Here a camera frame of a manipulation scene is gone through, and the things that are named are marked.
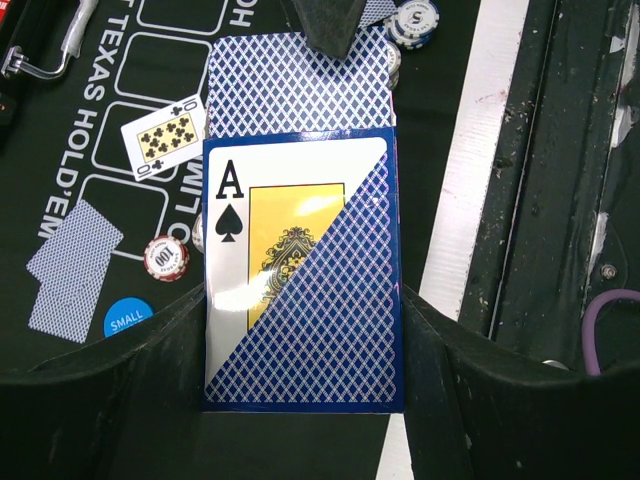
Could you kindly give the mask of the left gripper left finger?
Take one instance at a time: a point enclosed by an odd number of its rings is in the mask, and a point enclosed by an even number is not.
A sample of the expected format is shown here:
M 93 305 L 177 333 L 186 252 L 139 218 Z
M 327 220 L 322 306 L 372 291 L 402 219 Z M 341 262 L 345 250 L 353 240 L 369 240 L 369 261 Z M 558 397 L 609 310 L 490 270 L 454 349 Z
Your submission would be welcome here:
M 200 404 L 205 292 L 24 372 L 1 376 L 4 479 L 162 475 Z

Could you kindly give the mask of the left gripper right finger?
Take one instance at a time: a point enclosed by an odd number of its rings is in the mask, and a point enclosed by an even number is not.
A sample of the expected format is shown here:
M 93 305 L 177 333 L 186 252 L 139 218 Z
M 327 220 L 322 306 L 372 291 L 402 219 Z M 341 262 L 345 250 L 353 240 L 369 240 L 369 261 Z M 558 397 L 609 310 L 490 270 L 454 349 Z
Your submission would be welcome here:
M 639 367 L 597 377 L 501 348 L 402 290 L 418 479 L 635 479 Z

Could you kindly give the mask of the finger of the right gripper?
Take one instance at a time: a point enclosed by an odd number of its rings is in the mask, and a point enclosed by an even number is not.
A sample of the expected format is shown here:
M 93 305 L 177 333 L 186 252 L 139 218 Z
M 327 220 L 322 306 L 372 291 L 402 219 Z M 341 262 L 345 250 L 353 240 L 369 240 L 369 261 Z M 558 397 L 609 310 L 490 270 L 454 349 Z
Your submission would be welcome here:
M 294 0 L 296 13 L 312 50 L 345 59 L 358 28 L 365 0 Z

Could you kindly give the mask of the grey white chip stack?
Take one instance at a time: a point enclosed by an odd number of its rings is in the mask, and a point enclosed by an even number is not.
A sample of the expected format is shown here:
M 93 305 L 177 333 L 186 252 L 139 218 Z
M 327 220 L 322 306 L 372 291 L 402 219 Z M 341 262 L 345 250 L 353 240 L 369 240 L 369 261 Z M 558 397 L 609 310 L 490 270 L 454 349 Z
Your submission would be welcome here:
M 401 52 L 397 45 L 391 41 L 387 42 L 387 51 L 389 65 L 389 88 L 391 90 L 394 90 L 399 82 Z

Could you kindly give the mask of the blue white chip stack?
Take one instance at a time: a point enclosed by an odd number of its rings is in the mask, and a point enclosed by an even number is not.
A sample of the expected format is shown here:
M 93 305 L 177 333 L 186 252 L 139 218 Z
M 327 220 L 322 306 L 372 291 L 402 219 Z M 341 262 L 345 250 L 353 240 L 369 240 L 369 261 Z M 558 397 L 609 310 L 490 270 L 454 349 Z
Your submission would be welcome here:
M 440 22 L 438 6 L 429 0 L 405 1 L 385 20 L 387 36 L 400 48 L 416 50 L 434 36 Z

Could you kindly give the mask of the blue backed card deck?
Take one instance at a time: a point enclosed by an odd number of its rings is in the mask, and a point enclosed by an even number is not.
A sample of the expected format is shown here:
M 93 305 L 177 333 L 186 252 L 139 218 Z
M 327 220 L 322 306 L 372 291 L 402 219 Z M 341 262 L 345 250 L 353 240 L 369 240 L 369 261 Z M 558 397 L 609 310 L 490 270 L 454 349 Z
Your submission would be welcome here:
M 388 43 L 356 33 L 347 57 L 312 50 L 301 32 L 227 36 L 208 65 L 207 135 L 232 138 L 388 127 Z

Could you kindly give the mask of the blue round blind button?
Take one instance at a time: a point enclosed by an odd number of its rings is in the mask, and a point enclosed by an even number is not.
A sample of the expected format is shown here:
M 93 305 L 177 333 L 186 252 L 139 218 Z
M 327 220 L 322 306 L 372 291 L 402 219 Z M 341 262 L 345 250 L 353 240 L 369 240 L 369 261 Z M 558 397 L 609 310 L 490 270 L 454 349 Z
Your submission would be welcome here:
M 126 297 L 116 301 L 107 311 L 103 322 L 106 338 L 126 330 L 154 315 L 153 307 L 138 297 Z

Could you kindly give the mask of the red white chip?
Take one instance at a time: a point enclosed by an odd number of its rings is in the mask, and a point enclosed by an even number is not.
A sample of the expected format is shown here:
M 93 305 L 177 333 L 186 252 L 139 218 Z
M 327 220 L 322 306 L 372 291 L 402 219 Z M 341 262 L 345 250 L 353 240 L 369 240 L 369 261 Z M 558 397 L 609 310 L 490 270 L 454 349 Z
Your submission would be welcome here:
M 151 240 L 143 255 L 147 273 L 162 282 L 174 282 L 183 277 L 189 261 L 187 248 L 171 235 L 160 235 Z

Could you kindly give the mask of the ten of clubs card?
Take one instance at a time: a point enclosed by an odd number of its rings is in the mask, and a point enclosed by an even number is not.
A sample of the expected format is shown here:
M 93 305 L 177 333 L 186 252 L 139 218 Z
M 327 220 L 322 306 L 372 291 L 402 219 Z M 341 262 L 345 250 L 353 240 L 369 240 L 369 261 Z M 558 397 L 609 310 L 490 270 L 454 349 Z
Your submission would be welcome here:
M 121 127 L 134 179 L 141 182 L 202 154 L 206 114 L 195 94 Z

